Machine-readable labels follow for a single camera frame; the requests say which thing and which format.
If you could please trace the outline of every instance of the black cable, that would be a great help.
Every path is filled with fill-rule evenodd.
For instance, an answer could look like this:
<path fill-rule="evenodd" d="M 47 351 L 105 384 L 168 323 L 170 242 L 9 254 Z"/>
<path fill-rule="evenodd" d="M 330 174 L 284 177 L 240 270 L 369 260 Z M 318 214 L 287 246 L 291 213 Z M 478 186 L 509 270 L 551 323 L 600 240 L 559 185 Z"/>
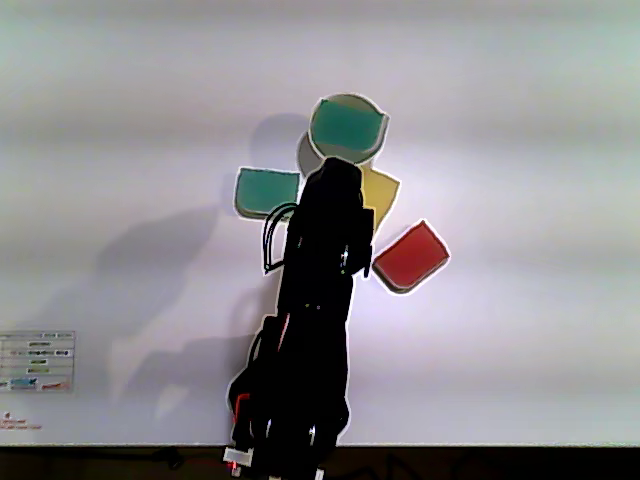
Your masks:
<path fill-rule="evenodd" d="M 276 228 L 280 220 L 287 213 L 294 211 L 296 207 L 297 207 L 297 204 L 295 203 L 283 203 L 279 207 L 276 207 L 265 220 L 264 230 L 262 233 L 262 239 L 263 239 L 262 240 L 262 256 L 263 256 L 265 274 L 271 272 L 272 270 L 275 270 L 276 268 L 284 264 L 284 260 L 280 260 L 275 264 L 273 263 L 273 252 L 272 252 L 273 249 L 271 244 L 273 242 L 273 235 L 276 231 Z M 278 213 L 275 214 L 275 217 L 273 218 L 271 224 L 269 225 L 269 218 L 276 211 Z"/>
<path fill-rule="evenodd" d="M 267 215 L 267 218 L 265 218 L 264 220 L 264 224 L 265 227 L 262 231 L 262 245 L 264 246 L 265 242 L 266 242 L 266 235 L 267 235 L 267 226 L 269 224 L 269 221 L 283 208 L 288 208 L 288 207 L 292 207 L 292 206 L 297 206 L 296 203 L 293 202 L 288 202 L 288 203 L 282 203 L 280 205 L 278 205 L 276 208 L 274 208 L 273 210 L 271 210 L 271 212 L 269 212 L 269 215 Z"/>
<path fill-rule="evenodd" d="M 249 364 L 253 363 L 253 360 L 255 359 L 255 356 L 256 356 L 256 349 L 258 348 L 258 345 L 260 345 L 261 341 L 262 341 L 262 330 L 260 330 L 256 334 L 256 338 L 253 340 L 253 343 L 251 344 L 251 351 L 249 352 Z"/>

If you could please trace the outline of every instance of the white backdrop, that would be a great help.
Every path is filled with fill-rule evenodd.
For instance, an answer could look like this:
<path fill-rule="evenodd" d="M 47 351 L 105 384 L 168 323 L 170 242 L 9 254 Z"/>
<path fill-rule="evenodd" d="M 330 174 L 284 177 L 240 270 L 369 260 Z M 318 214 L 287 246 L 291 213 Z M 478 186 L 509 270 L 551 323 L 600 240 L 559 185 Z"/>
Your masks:
<path fill-rule="evenodd" d="M 402 181 L 376 249 L 424 217 L 452 258 L 358 280 L 341 443 L 640 444 L 637 7 L 2 2 L 0 330 L 78 351 L 73 395 L 0 395 L 42 425 L 0 443 L 226 443 L 277 289 L 232 179 L 357 91 Z"/>

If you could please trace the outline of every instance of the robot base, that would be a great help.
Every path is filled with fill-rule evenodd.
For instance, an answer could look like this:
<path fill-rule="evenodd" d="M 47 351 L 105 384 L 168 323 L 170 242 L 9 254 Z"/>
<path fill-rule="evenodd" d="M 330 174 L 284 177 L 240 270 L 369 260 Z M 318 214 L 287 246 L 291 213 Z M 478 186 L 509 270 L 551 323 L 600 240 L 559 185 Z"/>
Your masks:
<path fill-rule="evenodd" d="M 224 456 L 222 460 L 231 466 L 231 476 L 235 478 L 239 478 L 242 476 L 242 467 L 246 469 L 252 468 L 253 463 L 253 448 L 250 448 L 247 452 L 243 452 L 242 450 L 236 450 L 235 448 L 227 447 L 224 450 Z M 269 480 L 277 480 L 279 477 L 274 477 L 271 475 L 268 476 Z M 318 468 L 315 473 L 314 479 L 309 480 L 322 480 L 324 477 L 324 470 Z"/>

